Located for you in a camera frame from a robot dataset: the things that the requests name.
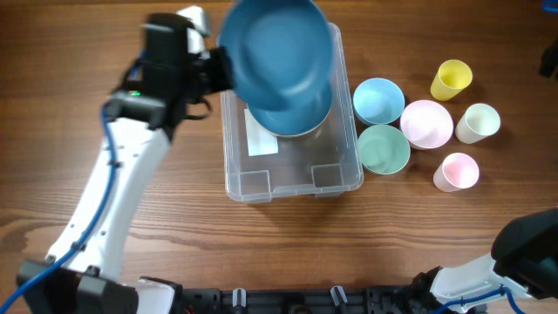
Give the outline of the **blue plastic plate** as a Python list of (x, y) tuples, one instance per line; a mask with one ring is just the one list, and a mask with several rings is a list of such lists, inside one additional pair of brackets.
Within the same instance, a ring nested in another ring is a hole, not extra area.
[(298, 108), (289, 109), (287, 111), (269, 111), (252, 105), (247, 105), (247, 108), (256, 121), (258, 119), (321, 121), (327, 119), (331, 104), (332, 89), (331, 85), (327, 84), (309, 104)]
[(236, 96), (270, 111), (309, 104), (333, 65), (329, 22), (310, 0), (242, 0), (218, 37), (232, 63)]

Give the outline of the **cream plastic plate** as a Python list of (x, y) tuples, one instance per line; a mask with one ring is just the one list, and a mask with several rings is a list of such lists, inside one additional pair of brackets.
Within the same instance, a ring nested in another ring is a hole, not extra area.
[(258, 119), (257, 122), (277, 137), (294, 138), (316, 131), (324, 123), (324, 119), (321, 121)]

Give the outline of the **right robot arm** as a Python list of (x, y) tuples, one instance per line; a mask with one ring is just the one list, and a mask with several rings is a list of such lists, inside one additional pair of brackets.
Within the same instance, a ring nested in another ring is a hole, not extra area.
[(491, 252), (454, 268), (420, 273), (401, 290), (406, 313), (479, 313), (506, 299), (557, 298), (557, 209), (512, 220)]

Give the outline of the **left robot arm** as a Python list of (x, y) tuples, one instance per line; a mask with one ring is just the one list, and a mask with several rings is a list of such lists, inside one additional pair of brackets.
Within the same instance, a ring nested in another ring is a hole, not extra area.
[(84, 193), (41, 262), (25, 262), (14, 298), (34, 313), (173, 313), (181, 287), (144, 277), (119, 281), (126, 237), (146, 184), (167, 155), (187, 106), (232, 87), (222, 48), (207, 49), (206, 12), (153, 13), (145, 48), (99, 117), (104, 133)]

